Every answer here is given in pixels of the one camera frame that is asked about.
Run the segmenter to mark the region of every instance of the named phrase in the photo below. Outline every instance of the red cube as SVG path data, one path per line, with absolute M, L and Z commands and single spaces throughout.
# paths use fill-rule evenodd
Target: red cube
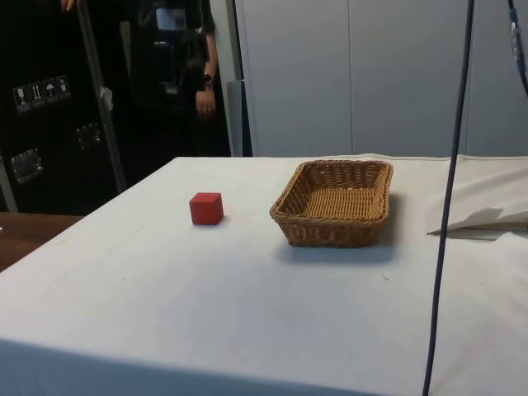
M 216 225 L 224 217 L 222 195 L 218 192 L 199 192 L 190 205 L 193 224 Z

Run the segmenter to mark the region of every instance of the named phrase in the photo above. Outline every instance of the brown woven basket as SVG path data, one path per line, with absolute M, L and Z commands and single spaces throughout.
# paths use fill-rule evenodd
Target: brown woven basket
M 301 163 L 270 215 L 290 245 L 363 247 L 389 217 L 392 175 L 381 161 Z

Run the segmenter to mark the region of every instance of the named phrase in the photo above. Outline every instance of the white wall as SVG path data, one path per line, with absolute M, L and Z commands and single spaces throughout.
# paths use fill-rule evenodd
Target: white wall
M 467 4 L 237 0 L 256 155 L 449 155 Z M 460 152 L 528 155 L 506 0 L 476 0 L 474 22 Z
M 253 152 L 351 153 L 347 0 L 237 0 Z

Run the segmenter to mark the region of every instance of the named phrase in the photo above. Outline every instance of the wire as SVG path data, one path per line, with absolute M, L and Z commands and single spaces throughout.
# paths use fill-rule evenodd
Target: wire
M 525 54 L 522 48 L 521 28 L 519 27 L 519 20 L 517 18 L 517 10 L 513 0 L 508 0 L 508 8 L 510 9 L 510 33 L 511 33 L 511 48 L 513 49 L 513 58 L 517 65 L 517 70 L 521 76 L 522 87 L 528 96 L 528 81 L 526 81 L 526 62 Z
M 464 113 L 464 99 L 469 73 L 469 54 L 471 52 L 471 39 L 473 34 L 473 16 L 475 1 L 468 0 L 468 12 L 466 17 L 464 55 L 462 65 L 462 77 L 460 79 L 459 98 L 456 107 L 455 132 L 453 133 L 453 148 L 451 151 L 451 161 L 447 187 L 445 189 L 444 211 L 442 214 L 442 224 L 440 231 L 440 245 L 438 247 L 438 262 L 436 264 L 435 289 L 433 290 L 432 314 L 431 314 L 431 336 L 429 338 L 429 354 L 427 357 L 426 376 L 423 383 L 422 396 L 429 394 L 431 387 L 432 365 L 435 360 L 436 349 L 436 328 L 438 325 L 438 305 L 440 302 L 440 287 L 442 281 L 442 271 L 444 269 L 444 256 L 446 254 L 447 224 L 449 222 L 449 211 L 451 207 L 451 197 L 453 195 L 453 184 L 455 182 L 456 160 L 460 146 L 460 130 L 462 129 L 462 115 Z

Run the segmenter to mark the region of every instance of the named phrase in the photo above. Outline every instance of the black cabinet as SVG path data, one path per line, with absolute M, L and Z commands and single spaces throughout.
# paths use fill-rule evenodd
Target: black cabinet
M 2 2 L 0 150 L 19 211 L 85 215 L 117 188 L 78 15 L 59 3 Z

